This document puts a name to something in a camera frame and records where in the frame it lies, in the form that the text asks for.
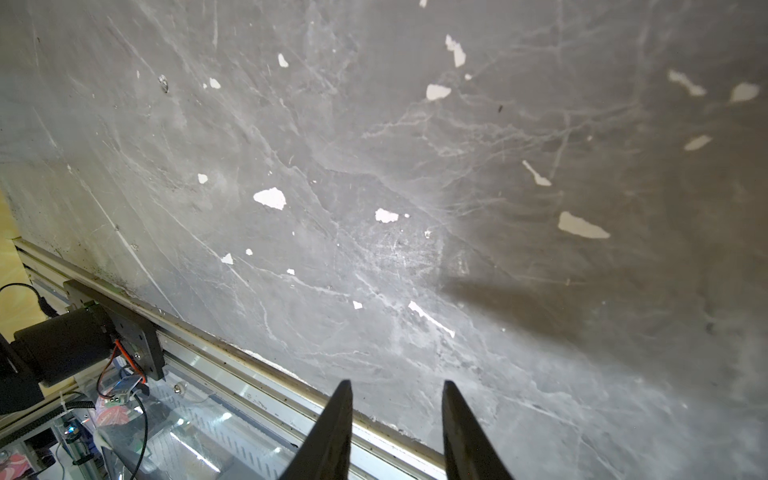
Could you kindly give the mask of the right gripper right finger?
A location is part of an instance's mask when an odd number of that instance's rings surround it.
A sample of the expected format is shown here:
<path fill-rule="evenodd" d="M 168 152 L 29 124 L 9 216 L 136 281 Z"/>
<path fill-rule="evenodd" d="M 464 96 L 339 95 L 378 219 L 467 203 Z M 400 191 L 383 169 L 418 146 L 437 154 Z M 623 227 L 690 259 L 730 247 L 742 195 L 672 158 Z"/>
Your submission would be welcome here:
<path fill-rule="evenodd" d="M 514 477 L 504 466 L 457 385 L 446 380 L 442 393 L 442 429 L 448 480 Z"/>

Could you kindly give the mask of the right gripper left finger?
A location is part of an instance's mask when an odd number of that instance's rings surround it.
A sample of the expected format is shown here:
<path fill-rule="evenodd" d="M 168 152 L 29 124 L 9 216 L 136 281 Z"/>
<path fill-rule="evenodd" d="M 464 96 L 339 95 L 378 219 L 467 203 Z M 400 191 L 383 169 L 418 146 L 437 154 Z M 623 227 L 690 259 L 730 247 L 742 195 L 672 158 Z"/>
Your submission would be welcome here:
<path fill-rule="evenodd" d="M 343 380 L 280 480 L 347 480 L 353 412 L 352 384 Z"/>

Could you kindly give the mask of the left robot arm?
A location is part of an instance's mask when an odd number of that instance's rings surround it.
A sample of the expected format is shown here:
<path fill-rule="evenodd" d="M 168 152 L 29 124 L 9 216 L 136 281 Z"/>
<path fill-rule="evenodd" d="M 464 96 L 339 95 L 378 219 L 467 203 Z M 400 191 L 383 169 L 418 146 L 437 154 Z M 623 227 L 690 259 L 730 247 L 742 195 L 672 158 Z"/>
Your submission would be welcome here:
<path fill-rule="evenodd" d="M 55 385 L 106 359 L 116 330 L 99 305 L 32 325 L 1 340 L 1 413 L 30 408 Z"/>

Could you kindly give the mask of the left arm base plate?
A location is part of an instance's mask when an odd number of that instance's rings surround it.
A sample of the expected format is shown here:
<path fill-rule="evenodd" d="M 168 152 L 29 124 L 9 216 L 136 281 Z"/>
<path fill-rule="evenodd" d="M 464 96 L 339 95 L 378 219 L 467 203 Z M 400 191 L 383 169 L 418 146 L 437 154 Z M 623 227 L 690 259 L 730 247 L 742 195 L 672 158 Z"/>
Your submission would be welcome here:
<path fill-rule="evenodd" d="M 100 305 L 112 321 L 117 338 L 125 351 L 131 355 L 144 374 L 157 381 L 164 378 L 164 355 L 154 323 L 77 280 L 66 281 L 64 290 L 72 303 L 81 306 L 88 303 Z"/>

